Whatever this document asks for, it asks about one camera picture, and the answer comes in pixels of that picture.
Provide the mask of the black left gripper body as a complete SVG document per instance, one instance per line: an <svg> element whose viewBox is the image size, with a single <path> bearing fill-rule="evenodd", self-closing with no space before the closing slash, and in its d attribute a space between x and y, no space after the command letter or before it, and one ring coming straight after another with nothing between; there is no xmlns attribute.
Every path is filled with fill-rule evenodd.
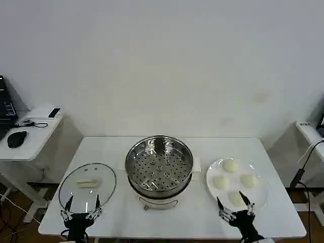
<svg viewBox="0 0 324 243"><path fill-rule="evenodd" d="M71 214L64 219L64 226L67 232L68 241L89 241L89 236L86 229L93 225L93 218L89 213L76 213Z"/></svg>

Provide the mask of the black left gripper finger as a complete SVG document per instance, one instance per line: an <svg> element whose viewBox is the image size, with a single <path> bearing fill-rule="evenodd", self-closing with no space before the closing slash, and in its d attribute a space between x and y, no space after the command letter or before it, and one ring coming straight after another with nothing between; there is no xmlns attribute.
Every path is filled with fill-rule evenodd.
<svg viewBox="0 0 324 243"><path fill-rule="evenodd" d="M88 219L97 220L102 214L99 195L96 197L95 209L88 214Z"/></svg>
<svg viewBox="0 0 324 243"><path fill-rule="evenodd" d="M72 205L72 201L73 201L73 195L69 198L69 200L65 204L64 209L61 210L61 217L63 218L64 221L68 221L70 218L70 208Z"/></svg>

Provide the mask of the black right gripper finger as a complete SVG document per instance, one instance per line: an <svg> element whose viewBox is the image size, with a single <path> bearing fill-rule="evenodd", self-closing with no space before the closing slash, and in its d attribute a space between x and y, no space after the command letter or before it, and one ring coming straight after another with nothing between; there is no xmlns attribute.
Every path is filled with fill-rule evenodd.
<svg viewBox="0 0 324 243"><path fill-rule="evenodd" d="M222 205L220 199L217 197L217 205L219 209L219 217L223 219L225 222L229 223L230 221L233 221L235 217L231 214L225 211L224 206Z"/></svg>
<svg viewBox="0 0 324 243"><path fill-rule="evenodd" d="M250 202L250 200L248 199L247 196L245 196L241 191L239 191L244 203L246 204L246 206L248 207L248 215L252 215L254 216L254 203Z"/></svg>

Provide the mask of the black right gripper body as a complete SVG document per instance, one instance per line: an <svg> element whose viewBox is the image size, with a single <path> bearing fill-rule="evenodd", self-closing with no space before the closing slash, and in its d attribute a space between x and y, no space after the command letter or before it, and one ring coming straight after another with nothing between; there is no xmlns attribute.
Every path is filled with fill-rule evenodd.
<svg viewBox="0 0 324 243"><path fill-rule="evenodd" d="M241 241L259 241L263 240L253 225L255 214L249 210L241 210L231 213L229 225L237 227L241 233Z"/></svg>

